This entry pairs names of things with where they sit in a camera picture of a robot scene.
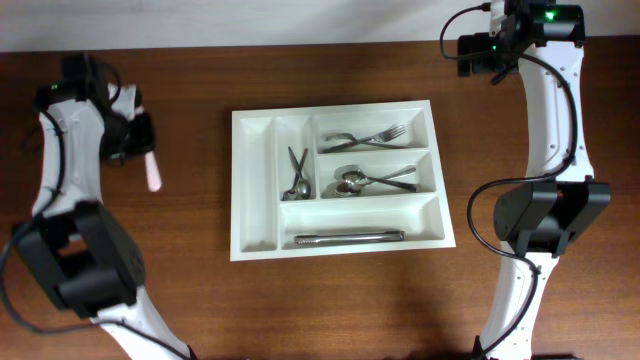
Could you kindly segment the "pink plastic knife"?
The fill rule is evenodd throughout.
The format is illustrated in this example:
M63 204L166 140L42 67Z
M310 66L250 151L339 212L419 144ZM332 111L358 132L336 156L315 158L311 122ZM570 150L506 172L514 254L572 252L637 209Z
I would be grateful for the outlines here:
M141 153L144 155L145 172L147 186L151 192L158 192L162 187L162 179L154 154L156 136L151 115L139 106L135 109L135 120L137 121L138 138L143 144Z

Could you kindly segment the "steel tablespoon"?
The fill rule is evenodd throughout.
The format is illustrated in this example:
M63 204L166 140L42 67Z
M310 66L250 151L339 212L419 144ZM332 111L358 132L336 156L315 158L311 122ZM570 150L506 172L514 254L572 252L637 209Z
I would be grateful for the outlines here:
M363 189L373 183L380 183L396 187L401 190L417 193L421 190L418 184L397 181L397 178L411 175L416 171L415 166L406 166L396 172L383 177L372 177L364 173L357 165L347 165L335 171L337 185L334 194L338 197L359 196Z
M361 171L348 171L342 175L342 179L346 185L346 190L348 192L359 193L364 187L368 185L371 185L373 183L381 183L384 185L399 188L401 190L417 193L421 191L420 185L396 181L396 178L411 175L413 173L414 171L398 171L384 177L371 177L365 175Z

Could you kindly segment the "steel kitchen tongs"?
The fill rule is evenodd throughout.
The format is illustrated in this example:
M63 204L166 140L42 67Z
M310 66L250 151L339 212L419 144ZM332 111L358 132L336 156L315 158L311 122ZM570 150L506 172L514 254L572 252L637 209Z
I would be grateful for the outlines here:
M297 245L328 245L328 244L358 244L379 242L402 242L405 240L405 232L400 230L333 234L333 235L298 235L293 242Z

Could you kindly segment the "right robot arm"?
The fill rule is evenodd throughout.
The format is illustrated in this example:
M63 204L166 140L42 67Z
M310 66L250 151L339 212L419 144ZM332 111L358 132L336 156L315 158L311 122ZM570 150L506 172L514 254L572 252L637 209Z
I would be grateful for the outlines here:
M556 1L487 1L486 32L458 40L458 73L493 74L498 84L521 77L528 116L528 160L520 178L480 186L507 187L495 203L493 227L501 259L491 312L472 350L475 359L530 359L544 289L567 248L609 205L611 188L596 181L586 149L581 73L586 43L580 6Z

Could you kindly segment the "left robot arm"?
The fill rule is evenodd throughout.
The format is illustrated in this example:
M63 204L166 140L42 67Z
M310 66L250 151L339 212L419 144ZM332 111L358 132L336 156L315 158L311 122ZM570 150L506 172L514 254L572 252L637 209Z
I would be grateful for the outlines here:
M100 327L132 359L193 359L172 333L145 288L140 248L104 206L100 169L141 156L148 188L162 186L154 156L152 118L140 91L87 53L62 60L59 82L34 98L43 137L42 177L29 220L14 227L1 254L16 251L51 303L81 323L43 328L1 300L16 323L42 335Z

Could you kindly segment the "white plastic cutlery tray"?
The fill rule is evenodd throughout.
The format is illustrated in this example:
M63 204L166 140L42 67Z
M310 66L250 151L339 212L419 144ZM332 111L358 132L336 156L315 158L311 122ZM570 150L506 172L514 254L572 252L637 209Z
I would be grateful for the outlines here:
M345 140L329 133L372 136L392 125L406 133L391 141L407 149L359 145L319 150ZM397 181L414 193L373 183L359 196L338 197L335 171L359 166L383 177L406 166ZM402 242L297 245L298 235L400 230ZM428 100L243 110L232 114L230 258L279 259L455 247L431 103Z

